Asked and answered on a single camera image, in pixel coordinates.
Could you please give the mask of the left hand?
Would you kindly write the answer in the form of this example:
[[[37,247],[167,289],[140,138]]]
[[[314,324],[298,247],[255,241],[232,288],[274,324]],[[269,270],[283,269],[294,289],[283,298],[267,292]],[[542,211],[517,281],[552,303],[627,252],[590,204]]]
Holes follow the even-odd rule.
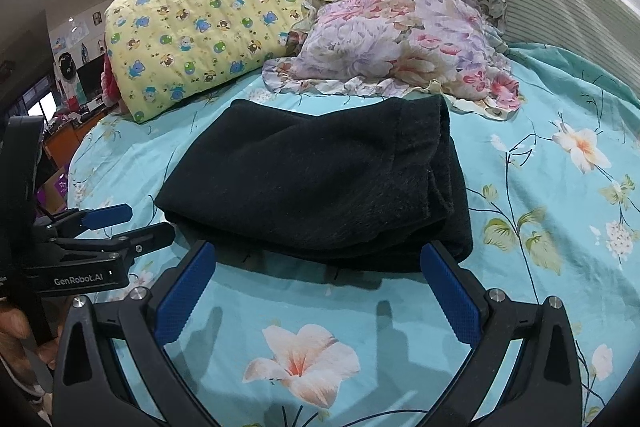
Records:
[[[54,339],[36,348],[38,359],[49,369],[55,369],[58,344],[62,334],[63,325],[60,321],[55,323],[58,328]],[[14,306],[9,305],[6,299],[1,299],[1,358],[9,364],[17,375],[23,379],[29,379],[32,373],[32,365],[28,361],[23,341],[26,340],[32,330],[26,319],[26,315]]]

